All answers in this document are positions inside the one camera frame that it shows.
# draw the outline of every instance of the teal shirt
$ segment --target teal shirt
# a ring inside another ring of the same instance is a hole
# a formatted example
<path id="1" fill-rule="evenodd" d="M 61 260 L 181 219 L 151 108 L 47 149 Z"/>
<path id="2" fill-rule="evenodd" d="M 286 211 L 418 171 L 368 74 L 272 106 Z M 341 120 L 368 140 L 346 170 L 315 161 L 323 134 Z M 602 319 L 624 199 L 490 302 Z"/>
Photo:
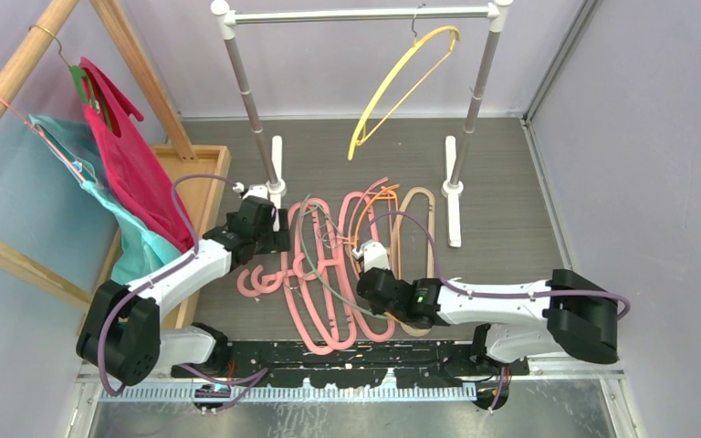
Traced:
<path id="1" fill-rule="evenodd" d="M 98 145 L 86 123 L 48 116 L 31 115 L 29 118 L 35 126 L 44 129 L 47 138 L 84 176 L 86 181 L 79 182 L 81 188 L 114 214 L 120 225 L 122 256 L 114 263 L 112 280 L 124 285 L 154 272 L 181 254 L 162 236 L 149 230 L 141 219 L 125 210 L 114 197 L 108 188 Z"/>

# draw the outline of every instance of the red tank top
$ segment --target red tank top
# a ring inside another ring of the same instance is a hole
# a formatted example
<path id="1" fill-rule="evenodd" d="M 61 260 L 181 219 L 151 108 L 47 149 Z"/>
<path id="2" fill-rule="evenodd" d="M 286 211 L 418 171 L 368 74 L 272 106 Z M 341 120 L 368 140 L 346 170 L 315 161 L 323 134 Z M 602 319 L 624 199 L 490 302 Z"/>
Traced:
<path id="1" fill-rule="evenodd" d="M 143 116 L 88 59 L 83 57 L 79 66 L 95 82 L 98 87 L 96 91 L 109 109 L 111 130 L 106 126 L 102 112 L 89 105 L 84 106 L 85 118 L 100 149 L 111 191 L 122 206 L 141 219 L 150 230 L 164 237 L 179 251 L 189 250 L 193 245 L 192 235 L 171 201 L 171 180 L 130 120 L 130 115 L 135 116 L 137 121 L 143 121 Z"/>

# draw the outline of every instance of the wooden tray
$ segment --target wooden tray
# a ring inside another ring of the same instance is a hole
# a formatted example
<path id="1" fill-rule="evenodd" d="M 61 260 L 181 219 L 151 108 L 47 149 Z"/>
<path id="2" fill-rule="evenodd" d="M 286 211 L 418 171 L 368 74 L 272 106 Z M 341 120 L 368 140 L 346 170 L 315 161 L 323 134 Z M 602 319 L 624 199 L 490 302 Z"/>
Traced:
<path id="1" fill-rule="evenodd" d="M 230 153 L 226 146 L 194 145 L 194 151 L 197 154 L 197 160 L 194 162 L 179 160 L 173 147 L 168 144 L 153 144 L 152 149 L 172 181 L 191 173 L 226 176 L 229 171 Z M 224 187 L 223 182 L 210 178 L 197 178 L 179 185 L 179 196 L 181 196 L 197 234 L 201 235 L 216 225 Z M 119 258 L 121 251 L 120 232 L 118 231 L 100 270 L 99 285 L 110 278 L 111 268 Z M 165 317 L 162 326 L 166 329 L 180 329 L 192 324 L 194 309 L 197 307 L 197 297 L 198 294 L 195 293 L 187 298 Z"/>

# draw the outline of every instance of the wall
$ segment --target wall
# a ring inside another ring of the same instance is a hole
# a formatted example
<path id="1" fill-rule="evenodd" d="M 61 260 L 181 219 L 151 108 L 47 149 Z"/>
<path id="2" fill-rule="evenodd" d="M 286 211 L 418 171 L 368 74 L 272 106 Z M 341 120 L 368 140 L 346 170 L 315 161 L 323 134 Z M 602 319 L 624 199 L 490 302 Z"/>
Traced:
<path id="1" fill-rule="evenodd" d="M 534 128 L 648 435 L 701 436 L 701 3 L 602 2 Z"/>
<path id="2" fill-rule="evenodd" d="M 46 0 L 0 0 L 0 68 Z M 162 129 L 89 2 L 59 34 L 70 61 L 89 57 L 144 110 L 147 140 Z M 25 114 L 81 119 L 66 67 L 52 45 L 18 95 Z M 82 192 L 47 147 L 7 112 L 0 122 L 0 239 L 91 290 L 113 235 L 112 217 Z M 68 426 L 81 313 L 0 271 L 0 436 L 57 437 Z"/>
<path id="3" fill-rule="evenodd" d="M 241 12 L 361 7 L 413 7 L 414 0 L 230 0 Z M 429 6 L 487 1 L 434 0 Z M 127 0 L 153 59 L 185 117 L 245 116 L 211 0 Z M 528 108 L 581 0 L 517 0 L 499 43 L 482 116 Z M 238 45 L 256 104 L 264 116 L 358 117 L 388 70 L 412 45 L 409 20 L 246 25 Z M 455 53 L 397 114 L 465 117 L 487 36 L 484 19 L 417 20 L 423 36 L 456 25 Z M 446 51 L 447 36 L 425 47 L 383 97 L 379 115 Z"/>

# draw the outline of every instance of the garment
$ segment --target garment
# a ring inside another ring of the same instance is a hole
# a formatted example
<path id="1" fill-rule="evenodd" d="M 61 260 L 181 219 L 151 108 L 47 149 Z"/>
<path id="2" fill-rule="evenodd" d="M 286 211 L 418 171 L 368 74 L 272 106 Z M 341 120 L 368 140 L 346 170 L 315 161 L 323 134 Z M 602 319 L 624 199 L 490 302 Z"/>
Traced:
<path id="1" fill-rule="evenodd" d="M 81 167 L 86 181 L 79 182 L 79 185 L 117 219 L 122 235 L 122 255 L 111 270 L 112 280 L 124 285 L 154 272 L 181 254 L 170 242 L 127 211 L 111 194 L 95 138 L 87 124 L 48 116 L 31 115 L 28 118 L 44 130 L 47 138 L 67 160 Z"/>
<path id="2" fill-rule="evenodd" d="M 84 107 L 111 191 L 149 229 L 180 251 L 189 250 L 192 235 L 171 201 L 171 180 L 130 119 L 133 115 L 142 121 L 143 116 L 88 59 L 83 57 L 79 66 L 87 71 L 109 109 L 111 129 L 99 109 Z"/>

